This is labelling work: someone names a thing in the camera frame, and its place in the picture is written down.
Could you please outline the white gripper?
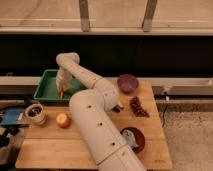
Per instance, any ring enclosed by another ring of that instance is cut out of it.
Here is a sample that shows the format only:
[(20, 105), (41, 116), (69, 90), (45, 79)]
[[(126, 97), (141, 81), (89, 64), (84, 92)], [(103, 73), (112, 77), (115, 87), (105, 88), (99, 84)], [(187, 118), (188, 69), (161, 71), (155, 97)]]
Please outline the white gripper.
[(59, 95), (61, 95), (62, 90), (64, 91), (64, 97), (68, 93), (68, 89), (71, 86), (71, 78), (72, 76), (67, 70), (60, 68), (57, 71), (56, 86)]

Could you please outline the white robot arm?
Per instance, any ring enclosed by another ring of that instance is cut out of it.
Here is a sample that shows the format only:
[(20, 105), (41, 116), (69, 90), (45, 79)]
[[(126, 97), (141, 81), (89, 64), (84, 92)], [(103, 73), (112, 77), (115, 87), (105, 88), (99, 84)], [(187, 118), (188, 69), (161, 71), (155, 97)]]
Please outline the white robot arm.
[(98, 170), (146, 171), (107, 114), (119, 102), (117, 88), (104, 77), (80, 66), (77, 53), (58, 54), (56, 62), (58, 91), (68, 90), (72, 77), (86, 87), (71, 96), (69, 110)]

